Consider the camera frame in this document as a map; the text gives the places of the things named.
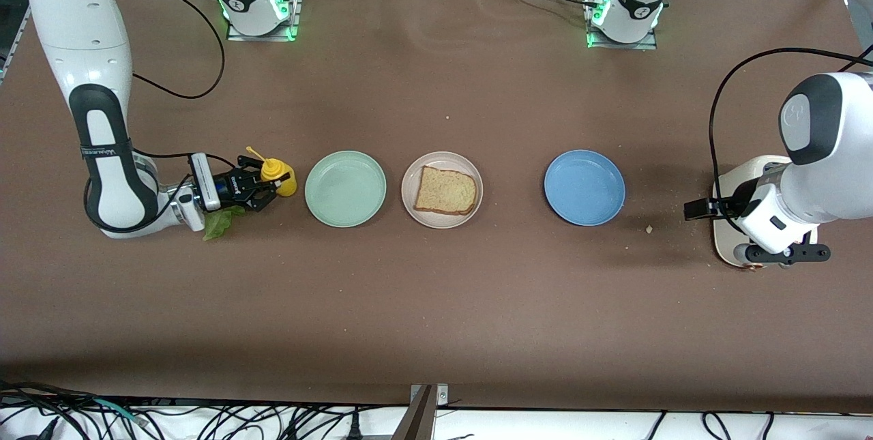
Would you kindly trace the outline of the yellow squeeze mustard bottle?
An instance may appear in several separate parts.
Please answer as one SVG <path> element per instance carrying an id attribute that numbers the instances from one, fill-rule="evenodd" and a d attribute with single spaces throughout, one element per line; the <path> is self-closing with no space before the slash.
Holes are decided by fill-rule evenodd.
<path id="1" fill-rule="evenodd" d="M 296 176 L 290 164 L 278 158 L 265 158 L 252 147 L 246 147 L 246 151 L 262 161 L 259 167 L 260 179 L 264 182 L 273 183 L 278 196 L 290 197 L 296 193 Z"/>

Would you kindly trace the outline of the green lettuce leaf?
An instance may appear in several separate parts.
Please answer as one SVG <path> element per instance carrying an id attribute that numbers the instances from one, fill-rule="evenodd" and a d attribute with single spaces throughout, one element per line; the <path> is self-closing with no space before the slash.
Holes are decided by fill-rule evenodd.
<path id="1" fill-rule="evenodd" d="M 215 240 L 224 235 L 232 225 L 232 220 L 246 213 L 243 207 L 233 206 L 205 214 L 205 234 L 203 241 Z"/>

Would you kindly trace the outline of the brown toast bread slice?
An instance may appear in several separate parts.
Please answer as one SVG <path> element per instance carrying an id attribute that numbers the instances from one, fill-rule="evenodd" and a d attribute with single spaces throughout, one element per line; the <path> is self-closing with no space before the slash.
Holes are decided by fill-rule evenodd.
<path id="1" fill-rule="evenodd" d="M 459 171 L 423 166 L 414 210 L 466 216 L 476 207 L 476 179 Z"/>

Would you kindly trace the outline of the mint green round plate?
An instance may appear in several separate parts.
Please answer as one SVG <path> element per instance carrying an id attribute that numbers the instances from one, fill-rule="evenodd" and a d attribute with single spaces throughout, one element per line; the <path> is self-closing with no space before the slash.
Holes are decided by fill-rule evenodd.
<path id="1" fill-rule="evenodd" d="M 361 151 L 337 151 L 321 158 L 306 179 L 308 210 L 334 228 L 359 226 L 379 212 L 387 194 L 383 167 Z"/>

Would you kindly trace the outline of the blue round plate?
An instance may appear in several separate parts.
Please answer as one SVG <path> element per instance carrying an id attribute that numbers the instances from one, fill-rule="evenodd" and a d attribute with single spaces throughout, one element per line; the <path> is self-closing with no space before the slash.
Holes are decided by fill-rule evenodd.
<path id="1" fill-rule="evenodd" d="M 576 226 L 599 226 L 623 209 L 626 188 L 615 163 L 595 151 L 559 154 L 544 175 L 544 194 L 551 209 Z"/>

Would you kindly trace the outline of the beige round plate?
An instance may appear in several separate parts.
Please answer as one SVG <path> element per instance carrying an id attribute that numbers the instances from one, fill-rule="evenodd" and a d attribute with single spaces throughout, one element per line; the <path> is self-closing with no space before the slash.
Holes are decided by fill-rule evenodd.
<path id="1" fill-rule="evenodd" d="M 414 204 L 421 186 L 421 176 L 423 176 L 424 167 L 458 171 L 463 175 L 470 176 L 476 186 L 476 197 L 470 212 L 467 214 L 440 214 L 437 212 L 415 210 Z M 455 226 L 460 226 L 474 216 L 482 203 L 483 189 L 482 177 L 470 160 L 456 153 L 438 151 L 437 153 L 428 153 L 418 158 L 406 170 L 406 173 L 402 176 L 401 197 L 403 206 L 412 219 L 433 229 L 451 229 L 455 228 Z"/>

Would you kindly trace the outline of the white two-slot toaster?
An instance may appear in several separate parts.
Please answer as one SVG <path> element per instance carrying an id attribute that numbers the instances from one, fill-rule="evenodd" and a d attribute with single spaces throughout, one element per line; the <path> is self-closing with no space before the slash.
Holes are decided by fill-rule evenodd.
<path id="1" fill-rule="evenodd" d="M 786 156 L 757 156 L 718 176 L 712 198 L 726 199 L 745 181 L 758 181 L 754 197 L 738 219 L 712 220 L 712 240 L 720 259 L 737 268 L 744 266 L 733 256 L 739 244 L 757 244 L 769 253 L 782 252 L 791 244 L 819 244 L 816 225 L 791 214 L 783 201 L 779 182 L 790 164 Z"/>

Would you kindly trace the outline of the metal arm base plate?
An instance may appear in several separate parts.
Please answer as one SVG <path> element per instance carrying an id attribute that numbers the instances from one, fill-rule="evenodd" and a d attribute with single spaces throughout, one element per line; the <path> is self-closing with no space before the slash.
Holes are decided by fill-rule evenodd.
<path id="1" fill-rule="evenodd" d="M 621 10 L 619 5 L 614 5 L 611 0 L 583 0 L 590 6 L 584 11 L 587 25 L 587 46 L 602 46 L 602 48 L 624 48 L 648 50 L 657 48 L 655 38 L 655 25 L 658 23 L 658 15 L 662 7 L 658 8 L 653 18 L 645 20 L 618 20 L 614 14 L 612 20 L 608 18 L 609 12 L 615 9 Z M 619 37 L 634 37 L 637 33 L 645 30 L 646 35 L 641 35 L 639 41 L 622 42 L 613 39 L 612 35 Z"/>
<path id="2" fill-rule="evenodd" d="M 293 42 L 303 0 L 219 0 L 230 41 Z"/>

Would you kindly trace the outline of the aluminium table edge rail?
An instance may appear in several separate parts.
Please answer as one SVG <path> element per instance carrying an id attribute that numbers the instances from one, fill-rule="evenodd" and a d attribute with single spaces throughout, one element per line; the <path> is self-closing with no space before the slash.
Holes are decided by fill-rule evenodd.
<path id="1" fill-rule="evenodd" d="M 31 8 L 16 8 L 16 13 L 20 14 L 21 20 L 16 32 L 12 35 L 12 21 L 7 20 L 6 24 L 0 25 L 0 85 L 3 84 L 6 74 L 13 63 L 16 51 L 20 46 L 20 42 L 24 37 L 25 30 L 31 20 Z"/>

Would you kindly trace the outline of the small silver bracket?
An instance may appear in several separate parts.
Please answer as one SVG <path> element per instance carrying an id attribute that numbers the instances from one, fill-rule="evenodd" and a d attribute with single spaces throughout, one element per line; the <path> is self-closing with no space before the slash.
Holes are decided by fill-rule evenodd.
<path id="1" fill-rule="evenodd" d="M 425 384 L 415 383 L 411 385 L 411 395 L 409 402 L 412 403 L 418 393 L 425 387 Z M 443 407 L 449 404 L 449 386 L 445 383 L 433 384 L 434 396 L 436 396 L 436 405 Z"/>

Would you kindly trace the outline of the grey metal post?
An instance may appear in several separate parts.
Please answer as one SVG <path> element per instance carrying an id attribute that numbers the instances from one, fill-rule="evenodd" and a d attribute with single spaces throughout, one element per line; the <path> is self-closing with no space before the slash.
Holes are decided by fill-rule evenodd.
<path id="1" fill-rule="evenodd" d="M 390 440 L 433 440 L 439 385 L 418 385 Z"/>

